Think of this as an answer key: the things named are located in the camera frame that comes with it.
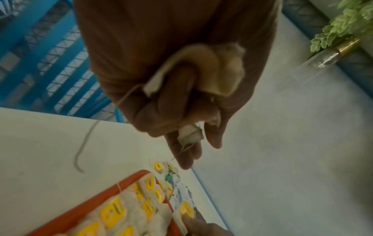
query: chair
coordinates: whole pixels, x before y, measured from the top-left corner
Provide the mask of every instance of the chair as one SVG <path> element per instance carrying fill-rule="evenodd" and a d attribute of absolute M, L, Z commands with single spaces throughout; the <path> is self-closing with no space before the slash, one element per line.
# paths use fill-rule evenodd
<path fill-rule="evenodd" d="M 89 69 L 71 0 L 0 0 L 0 106 L 119 121 Z"/>

